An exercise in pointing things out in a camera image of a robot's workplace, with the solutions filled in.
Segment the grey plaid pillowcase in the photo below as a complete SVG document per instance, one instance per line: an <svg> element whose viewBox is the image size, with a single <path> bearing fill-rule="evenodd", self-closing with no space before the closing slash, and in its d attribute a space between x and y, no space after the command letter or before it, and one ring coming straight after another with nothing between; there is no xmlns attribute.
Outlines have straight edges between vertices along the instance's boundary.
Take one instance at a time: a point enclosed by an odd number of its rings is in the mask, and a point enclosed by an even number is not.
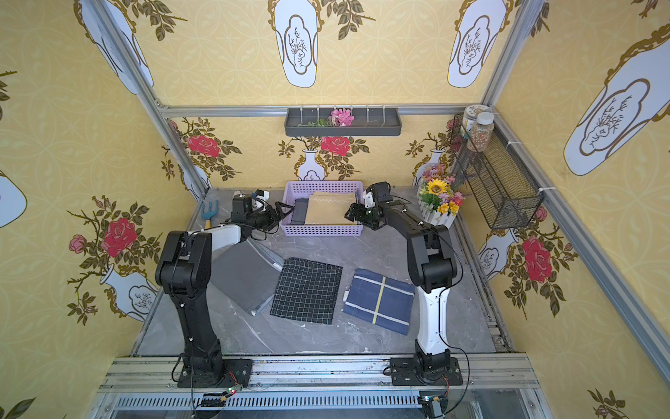
<svg viewBox="0 0 670 419"><path fill-rule="evenodd" d="M291 217L291 225L305 225L307 212L309 209L309 198L297 198L294 203L294 209Z"/></svg>

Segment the yellow pillowcase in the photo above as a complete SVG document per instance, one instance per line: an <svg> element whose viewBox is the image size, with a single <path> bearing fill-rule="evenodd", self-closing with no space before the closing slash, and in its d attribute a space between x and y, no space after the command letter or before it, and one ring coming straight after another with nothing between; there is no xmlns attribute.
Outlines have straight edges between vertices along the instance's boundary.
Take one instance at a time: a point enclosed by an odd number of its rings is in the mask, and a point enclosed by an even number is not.
<svg viewBox="0 0 670 419"><path fill-rule="evenodd" d="M355 225L345 218L351 204L356 204L354 193L315 192L309 197L306 225Z"/></svg>

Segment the black grid pillowcase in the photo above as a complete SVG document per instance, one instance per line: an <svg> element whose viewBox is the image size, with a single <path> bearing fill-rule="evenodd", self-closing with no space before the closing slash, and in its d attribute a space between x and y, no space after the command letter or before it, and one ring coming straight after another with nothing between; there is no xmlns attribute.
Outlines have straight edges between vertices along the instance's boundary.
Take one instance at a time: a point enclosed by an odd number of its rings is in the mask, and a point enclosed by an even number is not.
<svg viewBox="0 0 670 419"><path fill-rule="evenodd" d="M291 321L333 324L343 267L304 258L284 260L270 315Z"/></svg>

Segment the blue striped pillowcase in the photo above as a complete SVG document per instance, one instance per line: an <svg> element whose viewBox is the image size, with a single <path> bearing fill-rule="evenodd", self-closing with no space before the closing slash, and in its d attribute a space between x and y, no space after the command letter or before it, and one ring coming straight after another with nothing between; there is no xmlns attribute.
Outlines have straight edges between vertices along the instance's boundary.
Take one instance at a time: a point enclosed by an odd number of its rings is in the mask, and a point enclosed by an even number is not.
<svg viewBox="0 0 670 419"><path fill-rule="evenodd" d="M356 269L344 295L343 312L372 325L408 335L415 288L377 272Z"/></svg>

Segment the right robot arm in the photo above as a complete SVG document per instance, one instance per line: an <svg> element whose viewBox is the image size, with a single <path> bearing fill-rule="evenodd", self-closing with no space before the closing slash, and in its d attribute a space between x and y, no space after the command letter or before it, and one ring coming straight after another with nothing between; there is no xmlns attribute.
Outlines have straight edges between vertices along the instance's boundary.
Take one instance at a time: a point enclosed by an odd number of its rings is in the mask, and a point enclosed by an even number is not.
<svg viewBox="0 0 670 419"><path fill-rule="evenodd" d="M462 264L451 243L448 228L432 225L394 198L389 183L366 189L361 204L345 214L371 230L394 228L406 240L408 274L419 291L420 322L412 368L422 379L449 369L451 347L446 332L448 292L458 283Z"/></svg>

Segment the plain grey folded pillowcase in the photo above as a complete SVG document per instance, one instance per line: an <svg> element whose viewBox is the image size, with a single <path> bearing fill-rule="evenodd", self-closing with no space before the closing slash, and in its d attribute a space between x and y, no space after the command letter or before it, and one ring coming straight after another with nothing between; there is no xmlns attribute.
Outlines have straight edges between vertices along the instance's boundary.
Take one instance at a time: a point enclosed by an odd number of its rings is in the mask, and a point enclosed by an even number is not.
<svg viewBox="0 0 670 419"><path fill-rule="evenodd" d="M272 301L284 259L255 241L230 246L212 261L211 284L245 312L260 314Z"/></svg>

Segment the blue yellow garden fork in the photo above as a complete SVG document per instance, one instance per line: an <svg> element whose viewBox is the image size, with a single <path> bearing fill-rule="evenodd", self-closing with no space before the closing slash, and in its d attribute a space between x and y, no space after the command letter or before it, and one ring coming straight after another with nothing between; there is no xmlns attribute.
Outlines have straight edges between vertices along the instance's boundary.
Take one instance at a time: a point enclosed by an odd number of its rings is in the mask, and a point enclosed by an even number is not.
<svg viewBox="0 0 670 419"><path fill-rule="evenodd" d="M204 229L209 230L212 227L213 218L218 214L219 201L204 203L201 209L201 218L204 221Z"/></svg>

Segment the flower pot white fence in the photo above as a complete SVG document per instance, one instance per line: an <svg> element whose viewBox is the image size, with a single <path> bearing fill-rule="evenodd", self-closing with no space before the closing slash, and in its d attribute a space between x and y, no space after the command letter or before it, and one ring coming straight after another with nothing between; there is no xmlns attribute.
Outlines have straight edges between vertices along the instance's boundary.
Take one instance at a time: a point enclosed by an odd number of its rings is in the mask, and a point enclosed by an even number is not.
<svg viewBox="0 0 670 419"><path fill-rule="evenodd" d="M423 219L450 228L463 206L464 195L455 190L455 178L444 164L432 164L419 178L417 197Z"/></svg>

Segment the pink artificial flower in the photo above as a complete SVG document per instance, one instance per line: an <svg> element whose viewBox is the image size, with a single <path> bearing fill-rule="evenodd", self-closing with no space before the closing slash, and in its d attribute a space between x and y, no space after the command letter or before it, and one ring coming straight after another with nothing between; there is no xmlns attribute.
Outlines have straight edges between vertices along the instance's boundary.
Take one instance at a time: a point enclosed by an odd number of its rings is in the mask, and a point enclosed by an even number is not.
<svg viewBox="0 0 670 419"><path fill-rule="evenodd" d="M333 127L351 127L354 120L355 117L349 108L335 108L329 117Z"/></svg>

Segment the glass jar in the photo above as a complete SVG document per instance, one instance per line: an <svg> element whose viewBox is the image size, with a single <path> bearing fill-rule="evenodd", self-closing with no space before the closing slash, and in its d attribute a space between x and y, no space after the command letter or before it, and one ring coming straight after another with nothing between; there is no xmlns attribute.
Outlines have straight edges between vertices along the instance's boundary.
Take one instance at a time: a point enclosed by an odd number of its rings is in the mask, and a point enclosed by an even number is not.
<svg viewBox="0 0 670 419"><path fill-rule="evenodd" d="M490 142L494 127L495 115L490 112L481 112L469 131L467 148L473 152L483 152Z"/></svg>
<svg viewBox="0 0 670 419"><path fill-rule="evenodd" d="M474 104L467 106L462 115L461 133L466 135L471 130L471 127L476 123L476 118L480 113L490 113L491 108L482 104Z"/></svg>

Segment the glass jar back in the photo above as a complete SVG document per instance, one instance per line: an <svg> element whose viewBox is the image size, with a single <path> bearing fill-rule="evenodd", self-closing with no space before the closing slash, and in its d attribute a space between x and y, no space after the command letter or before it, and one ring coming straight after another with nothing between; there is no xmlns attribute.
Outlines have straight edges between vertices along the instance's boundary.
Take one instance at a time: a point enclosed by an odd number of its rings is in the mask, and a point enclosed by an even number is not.
<svg viewBox="0 0 670 419"><path fill-rule="evenodd" d="M466 135L471 130L471 127L476 123L476 118L480 113L490 113L491 108L482 104L474 104L467 106L462 115L461 133Z"/></svg>

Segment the grey wall tray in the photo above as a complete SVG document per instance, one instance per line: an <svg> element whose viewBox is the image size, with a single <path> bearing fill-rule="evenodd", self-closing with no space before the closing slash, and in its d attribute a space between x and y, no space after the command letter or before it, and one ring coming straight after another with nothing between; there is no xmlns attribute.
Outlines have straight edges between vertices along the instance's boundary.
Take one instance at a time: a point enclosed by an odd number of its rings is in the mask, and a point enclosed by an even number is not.
<svg viewBox="0 0 670 419"><path fill-rule="evenodd" d="M399 136L402 127L398 108L391 106L298 106L284 118L291 137Z"/></svg>

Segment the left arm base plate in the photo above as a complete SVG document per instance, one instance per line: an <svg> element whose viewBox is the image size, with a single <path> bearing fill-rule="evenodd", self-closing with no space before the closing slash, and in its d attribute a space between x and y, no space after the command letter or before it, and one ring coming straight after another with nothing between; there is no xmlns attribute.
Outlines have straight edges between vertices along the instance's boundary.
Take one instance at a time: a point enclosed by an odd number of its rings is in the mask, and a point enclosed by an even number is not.
<svg viewBox="0 0 670 419"><path fill-rule="evenodd" d="M179 388L229 388L234 385L249 386L253 360L244 358L214 359L214 361L186 360L180 376Z"/></svg>

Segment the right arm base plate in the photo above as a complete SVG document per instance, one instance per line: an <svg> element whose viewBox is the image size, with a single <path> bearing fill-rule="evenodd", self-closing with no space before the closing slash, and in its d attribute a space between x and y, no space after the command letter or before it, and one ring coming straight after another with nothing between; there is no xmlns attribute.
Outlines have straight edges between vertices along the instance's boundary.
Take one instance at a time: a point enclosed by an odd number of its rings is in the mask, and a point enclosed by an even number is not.
<svg viewBox="0 0 670 419"><path fill-rule="evenodd" d="M418 361L413 358L392 358L382 374L389 376L396 387L447 386L448 384L460 386L464 384L462 370L455 357L451 357L448 364L428 371L424 371Z"/></svg>

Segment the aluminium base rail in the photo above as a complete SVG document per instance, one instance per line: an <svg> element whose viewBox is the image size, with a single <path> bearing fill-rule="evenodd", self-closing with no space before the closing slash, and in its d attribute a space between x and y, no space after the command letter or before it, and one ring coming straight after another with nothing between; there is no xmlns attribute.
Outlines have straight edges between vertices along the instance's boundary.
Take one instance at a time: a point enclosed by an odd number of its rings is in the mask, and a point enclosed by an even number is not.
<svg viewBox="0 0 670 419"><path fill-rule="evenodd" d="M88 418L122 411L415 409L446 396L448 410L463 402L482 417L483 395L509 391L525 418L552 416L539 380L524 354L456 354L464 384L396 387L382 374L405 354L242 355L252 359L249 386L179 388L181 363L174 357L127 357L113 361Z"/></svg>

